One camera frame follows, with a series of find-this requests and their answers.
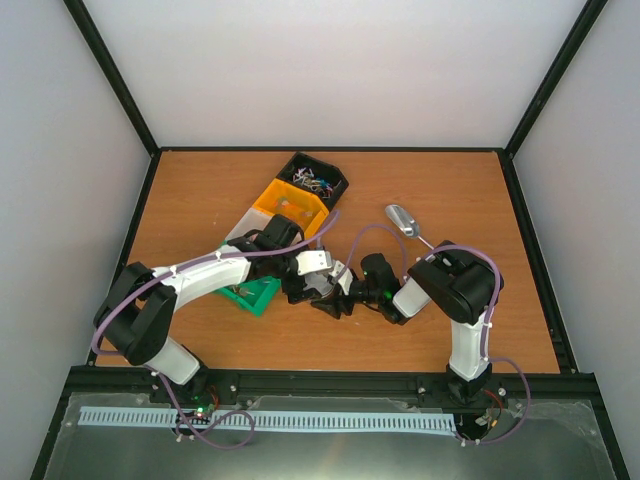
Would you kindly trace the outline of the white round lid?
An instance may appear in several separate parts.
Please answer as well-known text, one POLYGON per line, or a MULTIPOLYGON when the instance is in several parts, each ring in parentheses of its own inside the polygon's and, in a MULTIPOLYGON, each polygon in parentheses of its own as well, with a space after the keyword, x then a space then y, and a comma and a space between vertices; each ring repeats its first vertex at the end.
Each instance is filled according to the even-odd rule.
POLYGON ((328 271, 312 272, 305 275, 306 287, 315 290, 321 298, 331 294, 335 285, 328 271))

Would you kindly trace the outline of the yellow plastic bin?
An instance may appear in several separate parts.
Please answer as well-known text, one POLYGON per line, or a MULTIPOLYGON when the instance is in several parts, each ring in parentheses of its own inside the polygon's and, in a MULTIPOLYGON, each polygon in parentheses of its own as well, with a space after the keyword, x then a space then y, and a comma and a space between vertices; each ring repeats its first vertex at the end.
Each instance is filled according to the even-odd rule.
POLYGON ((288 218, 302 228, 305 238, 316 234, 330 214, 314 193, 279 179, 271 181, 253 207, 269 216, 288 218))

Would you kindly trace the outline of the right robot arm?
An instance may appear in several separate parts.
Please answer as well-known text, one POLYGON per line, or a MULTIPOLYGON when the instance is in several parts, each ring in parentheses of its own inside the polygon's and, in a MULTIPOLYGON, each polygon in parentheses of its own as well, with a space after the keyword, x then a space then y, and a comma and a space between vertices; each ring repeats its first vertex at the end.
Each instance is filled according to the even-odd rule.
POLYGON ((491 314, 504 280, 491 262, 470 248, 443 242, 418 259, 401 281, 381 253, 361 259, 362 275, 323 250, 285 256, 283 291, 292 304, 308 302, 339 319, 363 305, 394 325, 404 325, 425 307, 436 305, 450 320, 452 350, 447 389, 458 403, 470 403, 491 377, 488 356, 491 314))

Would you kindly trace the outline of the black plastic bin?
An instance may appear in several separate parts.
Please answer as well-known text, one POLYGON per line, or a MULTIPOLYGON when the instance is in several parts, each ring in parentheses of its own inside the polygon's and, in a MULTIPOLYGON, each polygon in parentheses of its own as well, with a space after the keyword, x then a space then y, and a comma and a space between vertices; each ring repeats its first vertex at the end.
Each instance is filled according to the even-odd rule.
POLYGON ((349 187, 338 167, 302 152, 296 152, 276 178, 315 195, 329 211, 349 187))

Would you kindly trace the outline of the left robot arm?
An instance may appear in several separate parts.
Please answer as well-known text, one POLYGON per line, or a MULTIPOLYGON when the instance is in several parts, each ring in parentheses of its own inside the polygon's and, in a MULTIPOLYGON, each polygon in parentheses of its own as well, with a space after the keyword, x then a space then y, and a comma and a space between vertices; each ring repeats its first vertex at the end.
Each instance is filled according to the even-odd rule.
POLYGON ((282 215, 262 229, 230 238, 213 252, 170 266, 149 268, 140 262, 125 267, 94 319, 91 348, 112 353, 133 366, 144 366, 170 381, 186 402, 201 400, 208 390, 203 362, 170 337, 174 314, 214 291, 271 276, 306 299, 327 285, 334 262, 317 242, 282 215))

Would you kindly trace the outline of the white translucent plastic bin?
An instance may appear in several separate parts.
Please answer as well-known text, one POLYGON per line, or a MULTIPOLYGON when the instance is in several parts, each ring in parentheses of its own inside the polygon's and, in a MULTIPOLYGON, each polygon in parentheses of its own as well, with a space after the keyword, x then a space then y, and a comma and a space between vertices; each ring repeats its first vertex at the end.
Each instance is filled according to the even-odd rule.
POLYGON ((225 240, 232 240, 244 236, 252 230, 263 230, 272 218, 272 214, 264 213, 259 209, 250 207, 241 217, 238 223, 226 235, 225 240))

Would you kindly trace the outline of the silver metal scoop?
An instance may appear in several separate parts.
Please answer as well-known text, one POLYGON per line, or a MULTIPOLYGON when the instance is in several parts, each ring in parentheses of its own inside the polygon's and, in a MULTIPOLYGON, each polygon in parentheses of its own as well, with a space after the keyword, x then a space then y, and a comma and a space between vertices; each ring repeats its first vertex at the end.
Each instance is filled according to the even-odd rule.
POLYGON ((417 239, 430 250, 434 249, 434 246, 422 236, 418 222, 405 208, 398 204, 390 204, 385 207, 385 214, 407 238, 417 239))

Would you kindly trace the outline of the green plastic bin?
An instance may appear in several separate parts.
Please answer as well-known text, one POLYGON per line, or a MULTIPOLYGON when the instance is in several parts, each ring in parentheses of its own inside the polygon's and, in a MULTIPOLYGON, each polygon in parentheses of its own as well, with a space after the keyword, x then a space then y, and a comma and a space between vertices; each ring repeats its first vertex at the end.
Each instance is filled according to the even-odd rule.
POLYGON ((280 288, 280 280, 273 277, 263 277, 218 289, 214 291, 214 294, 223 296, 242 310, 260 317, 280 288))

